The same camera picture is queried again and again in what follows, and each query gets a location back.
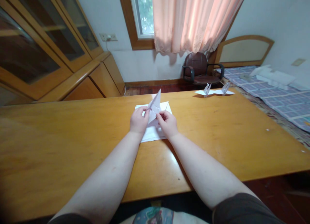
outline forearm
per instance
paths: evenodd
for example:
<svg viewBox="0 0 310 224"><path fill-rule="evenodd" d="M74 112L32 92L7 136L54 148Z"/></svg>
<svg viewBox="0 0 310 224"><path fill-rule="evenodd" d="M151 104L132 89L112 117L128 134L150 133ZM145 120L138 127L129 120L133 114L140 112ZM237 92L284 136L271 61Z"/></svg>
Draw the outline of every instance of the forearm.
<svg viewBox="0 0 310 224"><path fill-rule="evenodd" d="M77 213L108 223L126 191L142 136L129 132L57 213Z"/></svg>
<svg viewBox="0 0 310 224"><path fill-rule="evenodd" d="M169 141L195 191L210 209L237 193L257 197L226 167L182 134Z"/></svg>

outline wall outlet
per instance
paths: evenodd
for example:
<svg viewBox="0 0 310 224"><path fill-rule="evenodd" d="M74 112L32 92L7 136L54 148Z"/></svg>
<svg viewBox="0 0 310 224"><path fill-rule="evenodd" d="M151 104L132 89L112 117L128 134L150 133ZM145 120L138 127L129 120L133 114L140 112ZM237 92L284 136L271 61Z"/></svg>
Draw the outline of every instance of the wall outlet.
<svg viewBox="0 0 310 224"><path fill-rule="evenodd" d="M99 33L102 41L117 41L115 33Z"/></svg>
<svg viewBox="0 0 310 224"><path fill-rule="evenodd" d="M306 59L296 59L293 63L292 66L300 66Z"/></svg>

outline yellow tabletop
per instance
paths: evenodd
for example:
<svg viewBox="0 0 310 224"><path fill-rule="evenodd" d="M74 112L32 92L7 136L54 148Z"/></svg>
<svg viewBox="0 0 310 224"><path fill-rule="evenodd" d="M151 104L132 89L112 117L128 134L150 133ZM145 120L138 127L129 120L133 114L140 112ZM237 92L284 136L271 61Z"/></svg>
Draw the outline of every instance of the yellow tabletop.
<svg viewBox="0 0 310 224"><path fill-rule="evenodd" d="M310 153L234 89L163 93L179 131L240 180L310 169ZM56 213L129 130L151 95L0 108L1 204L11 221ZM141 143L123 202L192 190L168 140Z"/></svg>

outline bed sheet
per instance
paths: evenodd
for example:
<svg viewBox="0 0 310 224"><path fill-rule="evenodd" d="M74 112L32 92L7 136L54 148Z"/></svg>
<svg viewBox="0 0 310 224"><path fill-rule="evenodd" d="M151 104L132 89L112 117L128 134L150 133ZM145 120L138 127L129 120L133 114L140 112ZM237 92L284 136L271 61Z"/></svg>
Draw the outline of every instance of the bed sheet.
<svg viewBox="0 0 310 224"><path fill-rule="evenodd" d="M226 68L225 78L241 87L252 96L262 99L270 108L304 131L310 132L310 91L289 87L283 90L252 77L250 81L239 78L250 74L256 66Z"/></svg>

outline paper crane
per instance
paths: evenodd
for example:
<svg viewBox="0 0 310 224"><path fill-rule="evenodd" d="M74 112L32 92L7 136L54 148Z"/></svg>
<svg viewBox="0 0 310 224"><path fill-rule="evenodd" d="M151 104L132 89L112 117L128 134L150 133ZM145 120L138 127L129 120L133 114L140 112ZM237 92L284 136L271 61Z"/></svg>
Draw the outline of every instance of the paper crane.
<svg viewBox="0 0 310 224"><path fill-rule="evenodd" d="M158 91L158 93L156 94L154 99L148 105L147 110L150 110L148 124L151 123L154 119L156 119L156 114L161 111L161 108L160 108L160 92L161 92L161 89Z"/></svg>
<svg viewBox="0 0 310 224"><path fill-rule="evenodd" d="M232 91L228 91L228 88L230 86L230 82L226 83L221 90L210 90L211 88L211 84L208 84L207 83L207 86L204 88L204 90L200 90L200 91L195 91L195 93L197 94L200 94L200 95L203 95L204 98L206 98L209 94L212 95L212 94L218 94L218 95L221 95L224 96L226 94L234 94L234 92Z"/></svg>

